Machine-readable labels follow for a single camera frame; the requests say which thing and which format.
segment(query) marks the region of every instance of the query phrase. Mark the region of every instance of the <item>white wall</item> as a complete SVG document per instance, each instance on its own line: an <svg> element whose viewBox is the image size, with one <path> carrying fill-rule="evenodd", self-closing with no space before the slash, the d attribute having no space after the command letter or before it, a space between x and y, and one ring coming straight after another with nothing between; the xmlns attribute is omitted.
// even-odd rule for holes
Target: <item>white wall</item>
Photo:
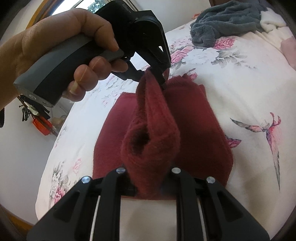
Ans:
<svg viewBox="0 0 296 241"><path fill-rule="evenodd" d="M0 44L26 28L41 2L32 0L17 14ZM31 117L22 122L19 105L15 99L5 107L5 124L0 128L0 203L18 217L35 223L39 183L55 136L40 133Z"/></svg>
<svg viewBox="0 0 296 241"><path fill-rule="evenodd" d="M140 10L152 10L165 32L191 21L194 14L210 7L209 0L132 0Z"/></svg>

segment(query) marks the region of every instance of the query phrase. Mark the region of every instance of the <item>bed sheet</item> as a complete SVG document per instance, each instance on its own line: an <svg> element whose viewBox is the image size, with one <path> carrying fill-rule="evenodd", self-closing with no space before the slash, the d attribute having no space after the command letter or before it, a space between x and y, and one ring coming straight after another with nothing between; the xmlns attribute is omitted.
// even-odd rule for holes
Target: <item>bed sheet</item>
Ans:
<svg viewBox="0 0 296 241"><path fill-rule="evenodd" d="M205 86L234 156L226 188L273 237L296 204L296 71L252 32L198 48L189 30L190 23L166 34L170 76L187 73ZM132 62L147 68L138 55ZM93 150L106 116L120 94L135 92L136 86L111 74L74 104L41 178L39 219L82 176L92 175ZM175 208L174 201L123 199L121 240L175 240Z"/></svg>

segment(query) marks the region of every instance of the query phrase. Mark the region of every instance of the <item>silver bolt head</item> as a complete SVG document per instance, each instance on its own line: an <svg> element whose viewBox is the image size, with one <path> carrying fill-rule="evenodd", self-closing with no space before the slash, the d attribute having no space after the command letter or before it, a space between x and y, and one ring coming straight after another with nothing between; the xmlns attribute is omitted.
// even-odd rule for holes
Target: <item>silver bolt head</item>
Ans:
<svg viewBox="0 0 296 241"><path fill-rule="evenodd" d="M83 178L81 178L82 183L86 184L89 183L91 181L91 177L89 176L84 176Z"/></svg>
<svg viewBox="0 0 296 241"><path fill-rule="evenodd" d="M213 184L216 181L213 177L207 177L207 182Z"/></svg>
<svg viewBox="0 0 296 241"><path fill-rule="evenodd" d="M179 174L180 172L181 172L180 168L178 168L178 167L172 168L172 173Z"/></svg>
<svg viewBox="0 0 296 241"><path fill-rule="evenodd" d="M122 174L122 173L125 173L126 172L126 169L124 167L119 167L119 168L116 169L116 172L118 174Z"/></svg>

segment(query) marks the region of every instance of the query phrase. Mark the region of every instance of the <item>maroon garment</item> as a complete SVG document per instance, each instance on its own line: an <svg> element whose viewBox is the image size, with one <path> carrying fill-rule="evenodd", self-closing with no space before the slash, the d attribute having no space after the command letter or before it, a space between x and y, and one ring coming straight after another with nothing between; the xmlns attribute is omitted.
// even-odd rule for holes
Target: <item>maroon garment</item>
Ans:
<svg viewBox="0 0 296 241"><path fill-rule="evenodd" d="M232 153L204 86L184 75L168 80L161 92L146 71L136 94L123 93L111 109L95 146L93 177L122 163L141 198L157 197L172 165L195 177L214 176L225 186Z"/></svg>

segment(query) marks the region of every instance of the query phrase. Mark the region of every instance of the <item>gray blanket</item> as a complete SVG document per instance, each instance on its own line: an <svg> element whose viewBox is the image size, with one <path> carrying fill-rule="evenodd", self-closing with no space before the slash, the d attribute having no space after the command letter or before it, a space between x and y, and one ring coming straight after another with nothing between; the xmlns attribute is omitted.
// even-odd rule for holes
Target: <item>gray blanket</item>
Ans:
<svg viewBox="0 0 296 241"><path fill-rule="evenodd" d="M247 32L262 32L261 11L267 11L259 4L229 1L203 11L192 23L190 34L195 46L213 47L222 36L240 35Z"/></svg>

